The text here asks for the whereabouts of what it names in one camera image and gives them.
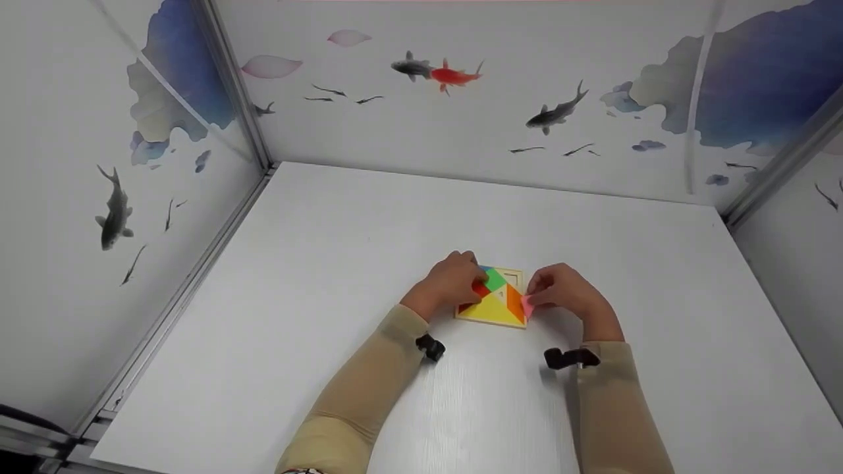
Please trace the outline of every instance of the pink petal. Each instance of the pink petal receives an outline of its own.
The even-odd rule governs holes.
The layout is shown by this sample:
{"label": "pink petal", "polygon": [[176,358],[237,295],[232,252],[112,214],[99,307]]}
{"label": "pink petal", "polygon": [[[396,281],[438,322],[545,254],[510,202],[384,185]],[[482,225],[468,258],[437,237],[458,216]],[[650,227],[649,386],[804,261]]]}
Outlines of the pink petal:
{"label": "pink petal", "polygon": [[278,79],[287,76],[299,66],[301,61],[284,59],[283,57],[260,55],[255,56],[242,67],[243,72],[262,79]]}
{"label": "pink petal", "polygon": [[333,35],[328,37],[328,41],[332,41],[337,45],[349,47],[359,45],[364,41],[371,40],[372,36],[361,33],[357,30],[339,30],[335,31]]}

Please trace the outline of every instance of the white tabletop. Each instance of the white tabletop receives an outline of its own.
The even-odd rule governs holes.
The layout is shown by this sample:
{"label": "white tabletop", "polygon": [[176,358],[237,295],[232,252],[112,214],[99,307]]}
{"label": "white tabletop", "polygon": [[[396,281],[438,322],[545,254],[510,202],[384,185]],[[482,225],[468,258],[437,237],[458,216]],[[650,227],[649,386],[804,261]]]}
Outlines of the white tabletop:
{"label": "white tabletop", "polygon": [[[713,208],[282,164],[94,451],[271,472],[328,379],[438,259],[566,261],[615,306],[677,472],[841,472],[843,429]],[[447,320],[369,472],[575,473],[569,315]]]}

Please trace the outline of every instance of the arm sleeve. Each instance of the arm sleeve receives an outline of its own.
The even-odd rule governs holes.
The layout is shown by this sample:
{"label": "arm sleeve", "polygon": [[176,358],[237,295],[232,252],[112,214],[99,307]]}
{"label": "arm sleeve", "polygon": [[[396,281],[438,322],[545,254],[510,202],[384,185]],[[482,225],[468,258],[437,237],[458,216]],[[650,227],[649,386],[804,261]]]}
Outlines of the arm sleeve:
{"label": "arm sleeve", "polygon": [[425,332],[426,321],[396,305],[322,390],[276,474],[364,474],[387,415],[418,372],[422,352],[416,339]]}
{"label": "arm sleeve", "polygon": [[600,364],[579,369],[583,474],[674,474],[625,342],[587,342]]}

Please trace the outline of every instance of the right hand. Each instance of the right hand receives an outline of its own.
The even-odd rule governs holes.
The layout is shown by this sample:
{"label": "right hand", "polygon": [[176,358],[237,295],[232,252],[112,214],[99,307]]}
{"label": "right hand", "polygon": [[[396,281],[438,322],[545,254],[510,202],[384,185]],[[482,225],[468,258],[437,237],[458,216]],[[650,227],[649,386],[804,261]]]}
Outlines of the right hand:
{"label": "right hand", "polygon": [[560,306],[583,321],[584,341],[623,341],[615,310],[604,296],[565,263],[539,269],[527,286],[533,306]]}

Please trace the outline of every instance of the yellow triangle piece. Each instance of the yellow triangle piece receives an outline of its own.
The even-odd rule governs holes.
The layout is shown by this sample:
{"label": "yellow triangle piece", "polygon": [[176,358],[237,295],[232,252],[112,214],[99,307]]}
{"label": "yellow triangle piece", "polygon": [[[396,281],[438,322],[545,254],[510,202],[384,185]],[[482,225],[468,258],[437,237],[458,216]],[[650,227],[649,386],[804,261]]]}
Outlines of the yellow triangle piece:
{"label": "yellow triangle piece", "polygon": [[488,294],[479,304],[475,304],[455,317],[461,320],[485,322],[499,326],[526,327],[509,311],[506,303],[498,299],[495,294]]}

